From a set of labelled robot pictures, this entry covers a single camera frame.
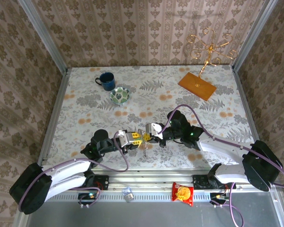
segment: aluminum frame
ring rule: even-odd
[[[239,51],[239,54],[235,61],[233,62],[232,66],[236,71],[239,71],[241,65],[243,64],[245,58],[247,57],[250,49],[252,48],[253,44],[255,43],[257,37],[259,36],[262,28],[264,27],[265,23],[267,22],[270,14],[274,10],[278,0],[266,0],[257,16],[255,22],[253,23],[246,39]]]
[[[40,36],[42,42],[44,43],[46,49],[48,50],[55,64],[57,65],[61,74],[64,75],[67,71],[67,67],[64,62],[64,59],[62,55],[60,54],[59,50],[57,49],[50,34],[48,33],[32,1],[31,0],[19,0],[19,3],[22,6],[25,13],[27,14],[27,17],[30,20],[30,22],[32,22],[32,25],[34,26],[35,30]]]
[[[135,192],[133,193],[134,200],[132,202],[170,202],[170,192]],[[211,200],[209,192],[194,192],[195,202],[209,202]],[[67,192],[64,194],[55,195],[48,202],[78,202],[77,192]],[[126,202],[122,192],[103,191],[97,202]]]
[[[52,146],[52,142],[53,142],[53,136],[55,134],[56,131],[56,127],[57,127],[57,123],[58,123],[58,119],[59,119],[59,115],[60,115],[60,111],[61,111],[61,107],[63,104],[63,99],[64,99],[64,95],[66,92],[66,88],[70,79],[70,75],[71,75],[71,69],[67,70],[67,72],[65,73],[65,76],[62,77],[61,80],[61,84],[59,87],[59,91],[56,97],[56,101],[55,104],[53,106],[53,112],[51,115],[51,119],[48,123],[48,127],[47,127],[47,131],[44,137],[44,141],[41,147],[41,151],[40,151],[40,155],[39,155],[39,159],[38,159],[38,164],[41,165],[43,162],[43,158],[47,157],[49,154],[49,151],[51,149]]]

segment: blue mug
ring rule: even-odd
[[[111,91],[115,88],[115,78],[111,72],[102,73],[99,78],[95,79],[95,82],[102,86],[105,91]]]

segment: mug handle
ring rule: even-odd
[[[100,83],[97,82],[97,79],[100,80],[100,78],[97,77],[97,78],[95,79],[95,82],[96,82],[97,84],[99,84],[100,86],[102,86],[102,84],[100,84]]]

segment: orange wooden base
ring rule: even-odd
[[[201,99],[207,101],[217,88],[202,79],[200,79],[200,86],[196,87],[195,84],[197,81],[198,77],[189,72],[180,80],[178,84]]]

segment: cable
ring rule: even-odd
[[[200,125],[201,128],[203,129],[203,131],[204,131],[210,138],[213,139],[213,135],[211,135],[211,134],[206,130],[206,128],[203,126],[203,124],[201,123],[201,121],[200,121],[198,115],[197,115],[196,112],[193,110],[193,108],[190,107],[189,105],[186,105],[186,104],[178,105],[178,106],[173,110],[173,112],[170,114],[170,116],[169,116],[169,118],[168,118],[166,124],[164,125],[163,129],[162,129],[158,134],[161,134],[162,132],[164,132],[164,130],[167,128],[167,125],[169,124],[169,122],[170,122],[172,116],[174,115],[175,111],[176,111],[178,108],[182,107],[182,106],[185,106],[185,107],[189,108],[189,109],[194,113],[194,115],[195,115],[197,121],[199,122],[199,125]],[[279,171],[284,175],[284,170],[282,169],[282,167],[278,166],[276,163],[274,163],[273,161],[269,160],[269,159],[266,158],[265,156],[259,154],[258,152],[254,151],[254,150],[252,150],[252,149],[250,149],[250,148],[247,148],[247,147],[245,147],[245,146],[242,146],[242,147],[241,147],[241,145],[238,145],[238,144],[235,144],[235,143],[232,143],[232,142],[228,142],[228,141],[225,141],[225,140],[222,140],[222,139],[219,139],[219,138],[215,138],[215,140],[218,141],[218,142],[221,142],[221,143],[225,143],[225,144],[228,144],[228,145],[235,146],[235,147],[237,147],[237,148],[243,148],[244,150],[247,150],[247,151],[249,151],[249,152],[255,154],[255,155],[258,156],[259,158],[261,158],[261,159],[265,160],[266,162],[268,162],[269,164],[271,164],[273,167],[275,167],[277,170],[279,170]],[[239,211],[236,207],[234,207],[234,206],[231,204],[231,193],[232,193],[232,188],[233,188],[234,184],[235,184],[235,183],[232,183],[232,185],[231,185],[229,204],[224,204],[224,206],[229,206],[229,207],[230,207],[231,218],[232,218],[232,221],[233,221],[233,223],[235,224],[236,227],[239,227],[239,226],[238,226],[238,224],[237,224],[237,223],[235,222],[235,220],[234,220],[232,209],[234,208],[234,209],[240,214],[241,219],[242,219],[242,226],[241,226],[241,227],[244,227],[244,219],[243,219],[242,214],[240,213],[240,211]],[[284,184],[274,183],[274,185],[284,188]]]
[[[98,188],[100,188],[101,186],[100,190],[103,190],[103,185],[100,182],[96,181],[95,184],[97,185]]]
[[[183,144],[183,143],[181,143],[181,142],[178,142],[178,141],[175,141],[175,140],[172,140],[172,141],[174,141],[175,143],[178,143],[178,144]]]
[[[224,191],[224,193],[222,195],[225,195],[227,190],[228,190],[228,186],[227,186],[227,184],[225,184],[225,191]]]
[[[244,218],[243,218],[243,215],[242,215],[242,213],[240,212],[240,210],[239,210],[238,208],[236,208],[236,207],[233,206],[233,205],[230,205],[230,203],[229,203],[229,204],[219,204],[219,203],[217,203],[215,200],[211,200],[211,202],[215,203],[217,206],[222,206],[222,207],[224,207],[224,206],[229,206],[231,210],[232,210],[232,209],[235,209],[235,210],[238,212],[238,214],[240,215],[241,220],[242,220],[242,225],[241,225],[240,227],[244,227],[244,224],[245,224],[245,223],[244,223]],[[238,224],[235,222],[233,215],[231,215],[231,218],[232,218],[232,221],[233,221],[233,223],[235,224],[235,226],[236,226],[236,227],[239,227]]]
[[[232,194],[232,189],[233,189],[234,185],[235,185],[235,183],[233,182],[233,183],[231,184],[231,190],[230,190],[230,192],[229,192],[229,210],[230,210],[230,212],[231,212],[231,219],[232,219],[233,223],[235,224],[236,227],[239,227],[238,224],[236,223],[236,220],[235,220],[235,218],[234,218],[234,216],[233,216],[233,212],[232,212],[233,205],[232,205],[232,203],[231,203],[231,194]],[[244,227],[244,219],[243,219],[243,216],[242,216],[242,214],[241,214],[240,212],[239,212],[239,214],[240,214],[240,216],[241,216],[241,218],[242,218],[242,226],[241,226],[241,227]]]
[[[90,160],[90,159],[88,159],[88,158],[77,158],[77,159],[72,159],[72,160],[69,160],[69,161],[66,161],[66,162],[62,162],[62,163],[60,163],[60,164],[58,164],[58,165],[56,165],[56,166],[54,166],[54,167],[52,167],[52,168],[49,168],[49,169],[44,170],[43,172],[41,172],[41,173],[30,183],[30,185],[27,187],[27,189],[26,189],[25,192],[23,193],[23,196],[22,196],[21,199],[20,199],[20,202],[19,202],[19,204],[18,204],[18,210],[19,210],[20,212],[22,212],[21,205],[22,205],[22,203],[23,203],[23,200],[24,200],[25,197],[27,196],[27,193],[29,192],[29,190],[33,187],[33,185],[37,182],[37,180],[39,180],[39,178],[40,178],[42,175],[44,175],[44,174],[46,174],[46,173],[48,173],[48,172],[50,172],[50,171],[53,171],[53,170],[55,170],[56,168],[62,167],[62,166],[64,166],[65,164],[73,163],[73,162],[76,162],[76,161],[88,161],[88,162],[94,163],[94,164],[96,164],[96,165],[99,165],[99,166],[101,166],[101,167],[103,167],[103,168],[106,168],[106,169],[108,169],[108,170],[111,170],[111,171],[114,171],[114,172],[117,172],[117,173],[126,172],[126,171],[128,170],[128,168],[129,168],[129,163],[128,163],[128,161],[127,161],[125,155],[123,154],[122,150],[120,149],[120,147],[119,147],[119,145],[118,145],[118,143],[117,143],[117,141],[116,141],[117,134],[118,134],[118,131],[114,134],[114,143],[115,143],[115,146],[116,146],[117,149],[119,150],[120,154],[122,155],[122,157],[123,157],[123,159],[124,159],[124,161],[125,161],[125,163],[126,163],[126,169],[125,169],[125,170],[112,169],[112,168],[109,168],[109,167],[107,167],[107,166],[105,166],[105,165],[99,163],[99,162],[96,162],[96,161],[94,161],[94,160]]]
[[[100,194],[101,194],[101,190],[97,187],[88,187],[88,188],[72,188],[71,190],[77,190],[77,191],[83,191],[83,190],[97,190],[98,191],[98,196],[95,198],[95,200],[89,204],[89,206],[92,206],[95,204],[95,202],[99,199],[100,197]],[[83,198],[85,197],[81,197],[80,200],[79,200],[79,204],[81,205],[82,204],[82,200]]]
[[[169,116],[169,119],[167,120],[166,124],[164,125],[163,129],[162,129],[158,134],[161,134],[162,132],[164,132],[164,130],[167,128],[167,125],[169,124],[169,122],[170,122],[172,116],[174,115],[175,111],[176,111],[178,108],[182,107],[182,106],[185,106],[185,107],[189,108],[189,109],[194,113],[194,115],[195,115],[197,121],[199,122],[199,125],[200,125],[201,128],[204,130],[204,132],[205,132],[210,138],[213,138],[213,135],[211,135],[211,134],[206,130],[206,128],[203,126],[203,124],[201,123],[201,121],[200,121],[198,115],[197,115],[196,112],[193,110],[193,108],[190,107],[189,105],[186,105],[186,104],[178,105],[178,106],[173,110],[173,112],[172,112],[171,115]],[[221,143],[225,143],[225,144],[228,144],[228,145],[235,146],[235,147],[237,147],[237,148],[241,148],[241,145],[239,145],[239,144],[235,144],[235,143],[232,143],[232,142],[228,142],[228,141],[225,141],[225,140],[222,140],[222,139],[219,139],[219,138],[215,138],[215,140],[216,140],[216,141],[219,141],[219,142],[221,142]],[[254,150],[252,150],[252,149],[250,149],[250,148],[247,148],[247,147],[245,147],[245,146],[243,146],[242,148],[243,148],[244,150],[247,150],[247,151],[249,151],[249,152],[251,152],[251,153],[257,155],[257,156],[260,157],[261,159],[265,160],[266,162],[268,162],[269,164],[271,164],[273,167],[275,167],[277,170],[279,170],[279,171],[284,175],[284,170],[283,170],[280,166],[278,166],[276,163],[274,163],[273,161],[269,160],[267,157],[265,157],[265,156],[259,154],[258,152],[254,151]],[[274,185],[284,188],[284,184],[274,183]]]

